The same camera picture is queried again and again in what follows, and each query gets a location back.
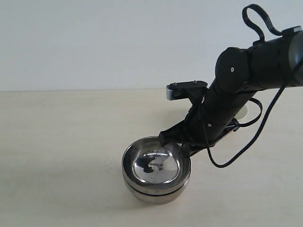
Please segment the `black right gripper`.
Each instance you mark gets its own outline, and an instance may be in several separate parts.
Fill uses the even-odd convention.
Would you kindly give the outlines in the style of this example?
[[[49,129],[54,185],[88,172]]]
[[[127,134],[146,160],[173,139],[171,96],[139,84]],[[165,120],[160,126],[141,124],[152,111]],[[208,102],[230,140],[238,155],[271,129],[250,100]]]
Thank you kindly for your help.
[[[226,135],[239,129],[236,119],[232,119],[227,125],[207,122],[207,118],[199,107],[199,105],[193,105],[184,120],[161,131],[158,135],[159,143],[162,146],[171,143],[180,144],[183,158],[190,158],[192,154],[207,147],[213,147]]]

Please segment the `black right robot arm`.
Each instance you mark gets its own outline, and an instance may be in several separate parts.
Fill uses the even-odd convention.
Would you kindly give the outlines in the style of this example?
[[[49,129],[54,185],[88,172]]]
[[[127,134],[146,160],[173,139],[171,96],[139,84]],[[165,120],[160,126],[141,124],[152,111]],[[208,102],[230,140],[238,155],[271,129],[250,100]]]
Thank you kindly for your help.
[[[186,145],[190,154],[212,147],[240,124],[235,116],[258,91],[300,87],[303,72],[293,69],[303,58],[303,34],[297,31],[248,49],[229,47],[220,54],[211,85],[204,81],[172,83],[168,100],[189,99],[185,119],[159,134],[161,145]]]

